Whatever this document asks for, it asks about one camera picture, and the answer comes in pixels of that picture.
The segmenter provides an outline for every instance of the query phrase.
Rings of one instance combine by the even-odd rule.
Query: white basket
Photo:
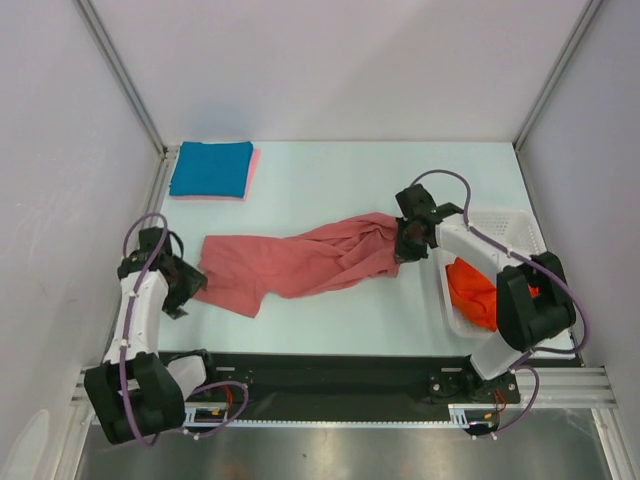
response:
[[[532,254],[546,251],[540,228],[533,215],[521,210],[476,210],[469,212],[473,225],[483,233],[490,235],[505,245],[525,249]],[[434,256],[440,273],[442,301],[447,322],[451,329],[461,337],[487,338],[492,332],[474,325],[451,304],[449,283],[445,267],[452,264],[456,257],[452,253],[436,248]]]

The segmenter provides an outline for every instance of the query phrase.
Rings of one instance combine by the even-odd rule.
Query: blue towel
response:
[[[244,197],[253,144],[184,142],[169,195]]]

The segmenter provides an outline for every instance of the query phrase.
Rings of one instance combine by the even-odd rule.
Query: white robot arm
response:
[[[557,256],[498,250],[471,231],[462,209],[450,203],[436,205],[420,184],[406,188],[396,200],[404,215],[398,219],[398,262],[426,258],[429,249],[443,248],[467,261],[496,286],[498,331],[467,357],[467,368],[478,385],[505,374],[538,343],[575,323],[572,299],[531,266],[544,268],[565,282]],[[531,262],[524,264],[518,258]],[[539,289],[535,298],[529,285]]]
[[[205,352],[181,355],[167,365],[158,355],[161,312],[185,315],[182,305],[206,284],[206,277],[173,254],[171,236],[182,248],[175,234],[165,232],[159,250],[162,229],[143,229],[138,236],[139,249],[118,268],[122,301],[113,339],[103,363],[87,370],[84,381],[114,444],[181,427],[185,400],[207,380]]]

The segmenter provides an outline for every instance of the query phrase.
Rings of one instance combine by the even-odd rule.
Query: orange cloth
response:
[[[445,267],[451,303],[467,320],[492,332],[496,323],[496,288],[479,271],[461,258]],[[537,288],[529,287],[532,296]]]

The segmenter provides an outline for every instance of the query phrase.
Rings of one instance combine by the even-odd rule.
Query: pink towel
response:
[[[199,264],[208,284],[195,298],[253,318],[268,292],[294,298],[395,277],[396,232],[394,217],[370,213],[289,238],[208,236]]]

